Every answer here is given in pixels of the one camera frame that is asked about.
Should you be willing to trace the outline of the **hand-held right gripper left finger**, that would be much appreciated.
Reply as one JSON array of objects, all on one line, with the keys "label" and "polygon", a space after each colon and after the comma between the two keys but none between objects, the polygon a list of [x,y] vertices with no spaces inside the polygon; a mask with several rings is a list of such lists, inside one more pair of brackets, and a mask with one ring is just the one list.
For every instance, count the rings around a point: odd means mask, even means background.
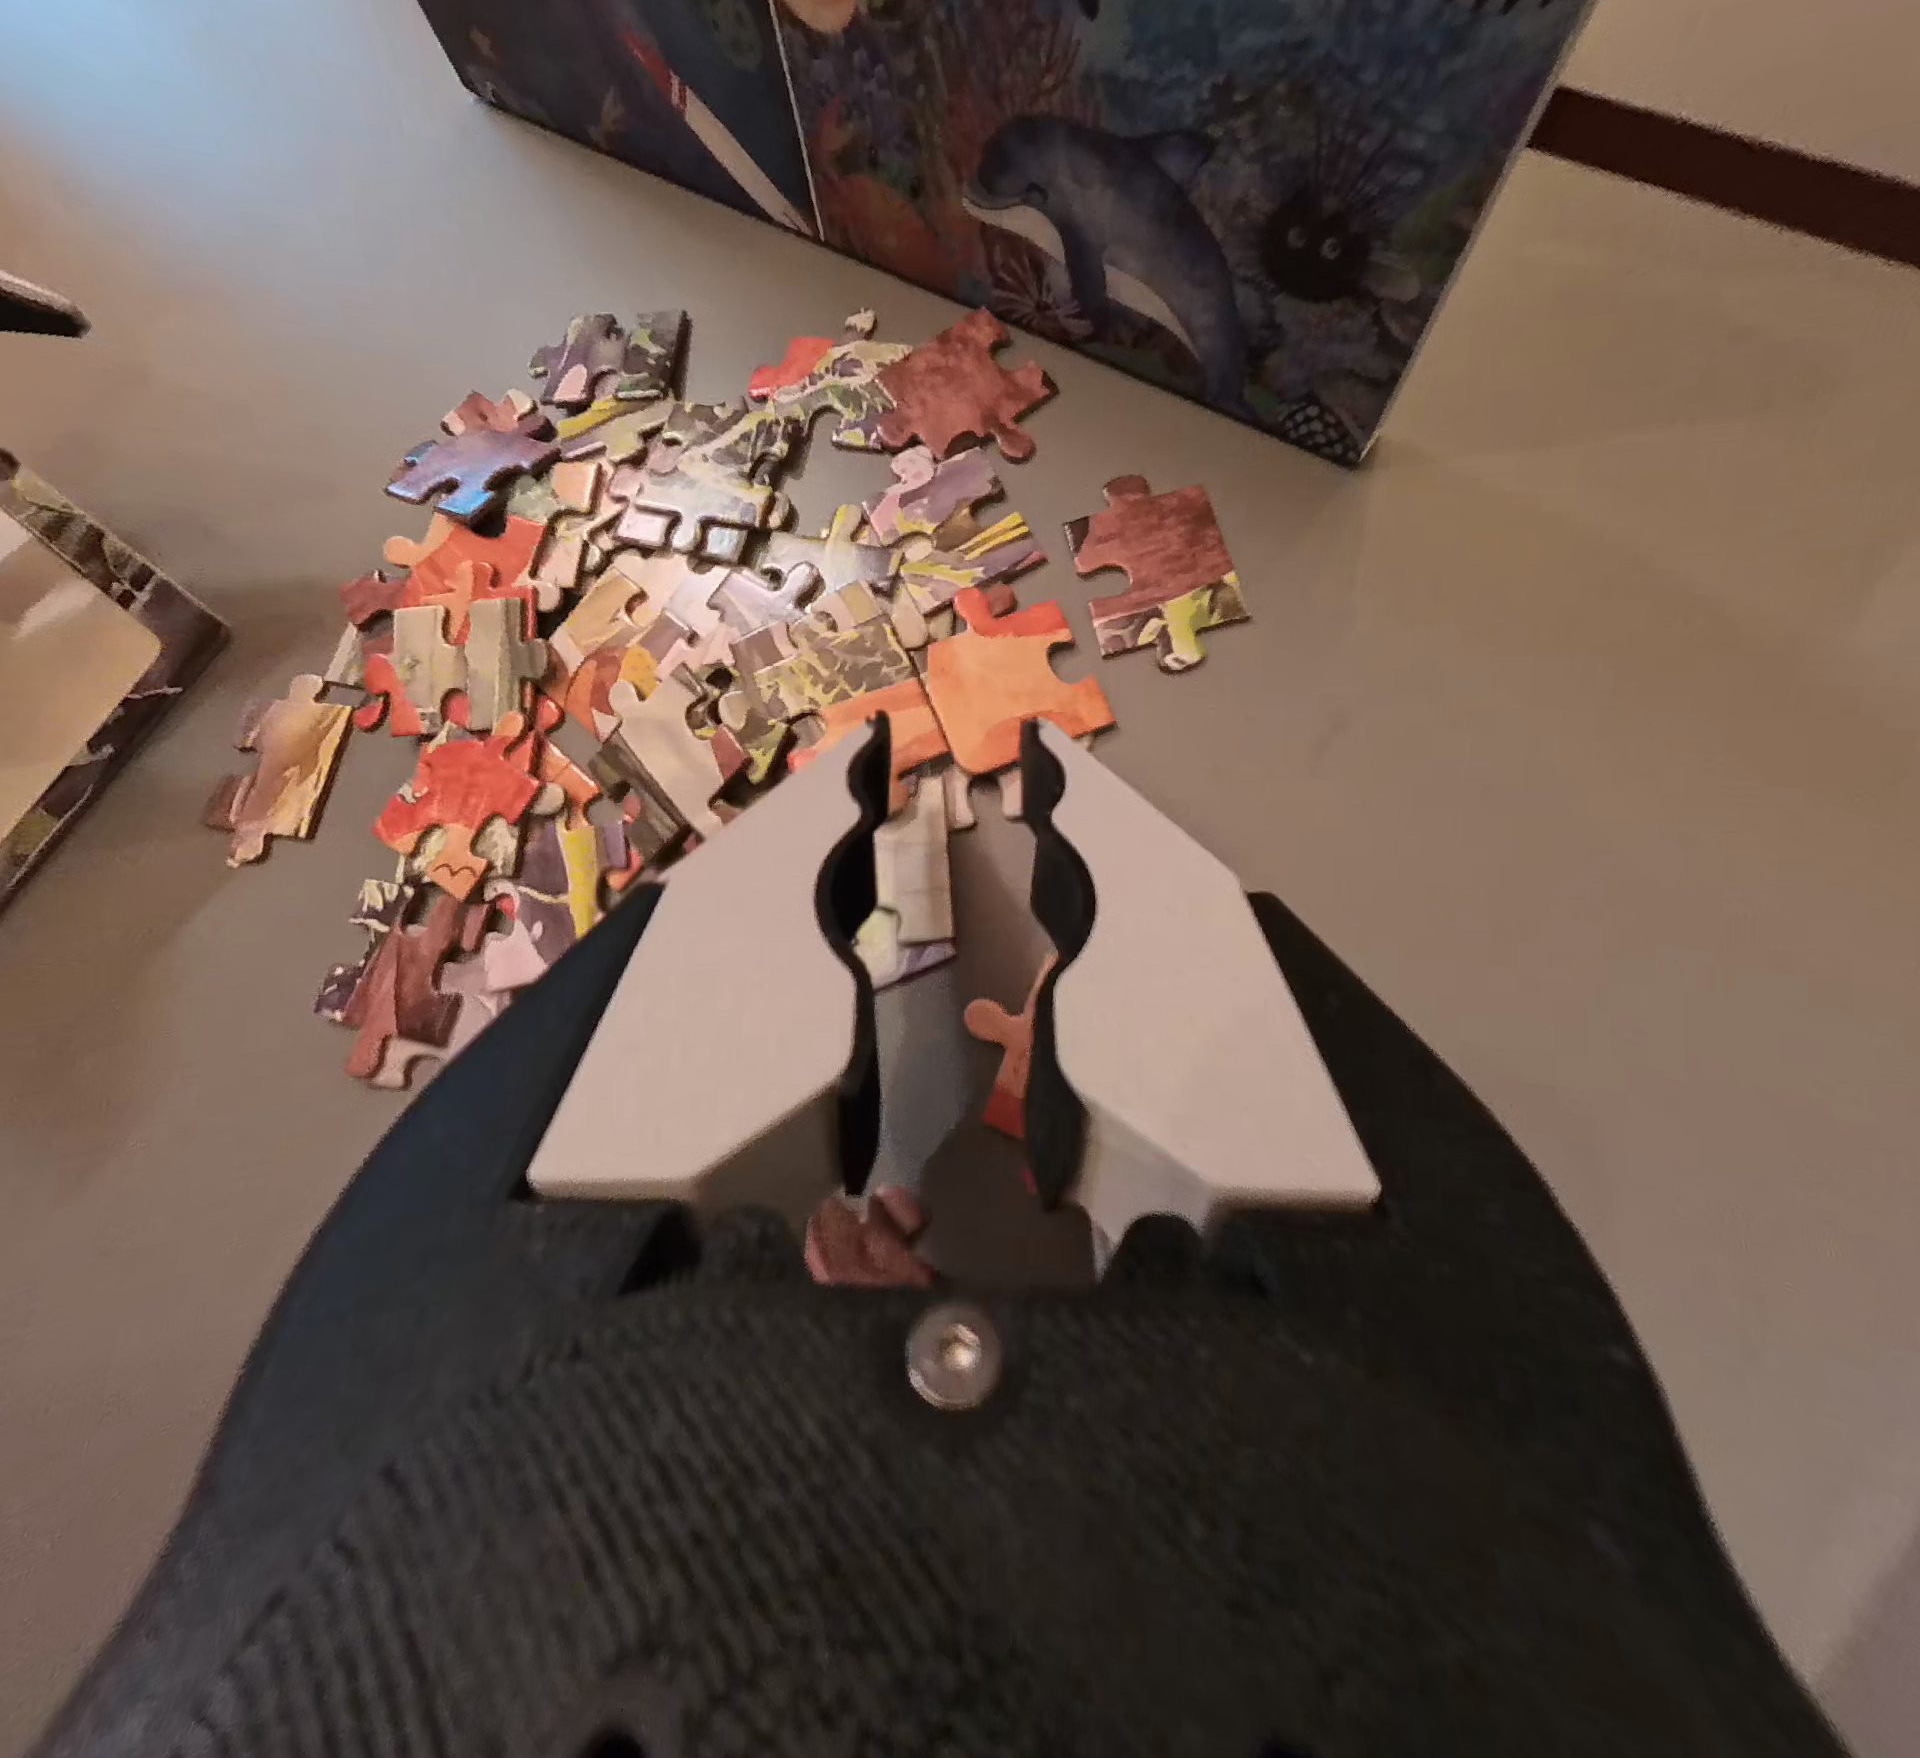
[{"label": "hand-held right gripper left finger", "polygon": [[533,1155],[543,1200],[807,1215],[878,1159],[878,907],[892,725],[861,720],[664,882]]}]

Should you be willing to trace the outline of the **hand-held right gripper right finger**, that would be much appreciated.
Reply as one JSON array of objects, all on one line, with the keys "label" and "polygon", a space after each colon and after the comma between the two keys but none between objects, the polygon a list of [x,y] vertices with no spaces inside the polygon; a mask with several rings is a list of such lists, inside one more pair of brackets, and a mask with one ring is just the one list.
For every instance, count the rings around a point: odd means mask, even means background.
[{"label": "hand-held right gripper right finger", "polygon": [[1020,728],[1020,797],[1056,953],[1023,1110],[1042,1201],[1369,1210],[1379,1174],[1236,875],[1052,722]]}]

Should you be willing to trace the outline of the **jigsaw puzzle frame board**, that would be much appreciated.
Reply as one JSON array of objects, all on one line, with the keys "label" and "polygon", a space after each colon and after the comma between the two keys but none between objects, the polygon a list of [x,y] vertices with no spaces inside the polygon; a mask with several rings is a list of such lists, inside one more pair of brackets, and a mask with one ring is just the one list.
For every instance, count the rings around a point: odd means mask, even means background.
[{"label": "jigsaw puzzle frame board", "polygon": [[2,451],[2,906],[72,835],[230,625]]}]

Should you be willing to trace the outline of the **pile of jigsaw puzzle pieces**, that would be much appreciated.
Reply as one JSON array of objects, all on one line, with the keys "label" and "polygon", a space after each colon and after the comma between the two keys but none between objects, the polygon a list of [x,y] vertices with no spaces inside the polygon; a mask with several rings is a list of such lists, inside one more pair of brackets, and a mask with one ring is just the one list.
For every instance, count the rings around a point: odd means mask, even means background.
[{"label": "pile of jigsaw puzzle pieces", "polygon": [[1023,599],[1007,505],[1056,391],[984,309],[906,345],[854,315],[722,401],[682,393],[689,315],[576,317],[536,388],[473,391],[389,491],[428,519],[343,588],[319,672],[239,720],[206,822],[229,863],[311,840],[353,738],[394,739],[362,941],[314,1013],[357,1085],[409,1090],[563,956],[866,722],[887,728],[876,991],[954,956],[972,787],[1020,808],[1020,733],[1117,725],[1067,677],[1067,609]]}]

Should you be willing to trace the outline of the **illustrated cardboard puzzle box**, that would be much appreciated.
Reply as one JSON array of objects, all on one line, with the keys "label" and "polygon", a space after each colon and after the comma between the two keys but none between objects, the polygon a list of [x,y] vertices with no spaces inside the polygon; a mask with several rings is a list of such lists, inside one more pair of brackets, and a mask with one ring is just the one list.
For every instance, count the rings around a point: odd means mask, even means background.
[{"label": "illustrated cardboard puzzle box", "polygon": [[1594,4],[416,2],[494,109],[1341,467]]}]

